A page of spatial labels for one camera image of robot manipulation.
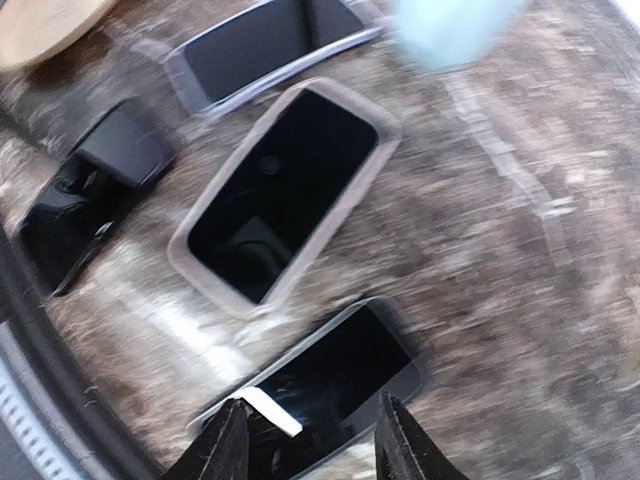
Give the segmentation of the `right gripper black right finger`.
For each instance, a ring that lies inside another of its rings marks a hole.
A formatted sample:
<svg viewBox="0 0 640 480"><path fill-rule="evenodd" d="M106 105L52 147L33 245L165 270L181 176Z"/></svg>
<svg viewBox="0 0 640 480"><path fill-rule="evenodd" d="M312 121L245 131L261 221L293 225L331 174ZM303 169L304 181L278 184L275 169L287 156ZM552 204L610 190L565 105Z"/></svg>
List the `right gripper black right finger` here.
<svg viewBox="0 0 640 480"><path fill-rule="evenodd" d="M468 480L403 403L387 392L381 395L374 443L378 480Z"/></svg>

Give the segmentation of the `black screen smartphone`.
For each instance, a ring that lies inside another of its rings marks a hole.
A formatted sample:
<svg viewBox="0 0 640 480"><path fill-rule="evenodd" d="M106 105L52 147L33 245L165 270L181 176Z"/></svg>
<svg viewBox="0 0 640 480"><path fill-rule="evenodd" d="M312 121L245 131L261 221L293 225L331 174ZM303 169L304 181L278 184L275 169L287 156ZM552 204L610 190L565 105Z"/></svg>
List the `black screen smartphone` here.
<svg viewBox="0 0 640 480"><path fill-rule="evenodd" d="M341 1L269 1L190 41L183 56L214 103L363 29Z"/></svg>

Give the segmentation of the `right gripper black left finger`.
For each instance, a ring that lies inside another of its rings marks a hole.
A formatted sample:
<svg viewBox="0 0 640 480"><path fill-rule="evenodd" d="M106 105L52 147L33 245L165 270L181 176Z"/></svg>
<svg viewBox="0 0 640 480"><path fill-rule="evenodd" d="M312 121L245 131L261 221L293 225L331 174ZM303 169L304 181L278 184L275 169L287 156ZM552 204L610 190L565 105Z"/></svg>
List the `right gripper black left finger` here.
<svg viewBox="0 0 640 480"><path fill-rule="evenodd" d="M240 399L229 399L162 475L162 480L243 480L248 478L248 464L245 403Z"/></svg>

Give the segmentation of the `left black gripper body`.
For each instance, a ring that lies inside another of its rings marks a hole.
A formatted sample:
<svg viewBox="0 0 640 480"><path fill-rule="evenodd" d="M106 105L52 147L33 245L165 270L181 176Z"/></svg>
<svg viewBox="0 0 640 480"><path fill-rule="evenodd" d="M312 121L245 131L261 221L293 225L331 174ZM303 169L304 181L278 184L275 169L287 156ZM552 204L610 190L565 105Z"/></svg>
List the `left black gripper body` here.
<svg viewBox="0 0 640 480"><path fill-rule="evenodd" d="M95 200L110 187L142 198L170 167L175 150L154 118L135 100L109 109L72 146L54 176L54 195Z"/></svg>

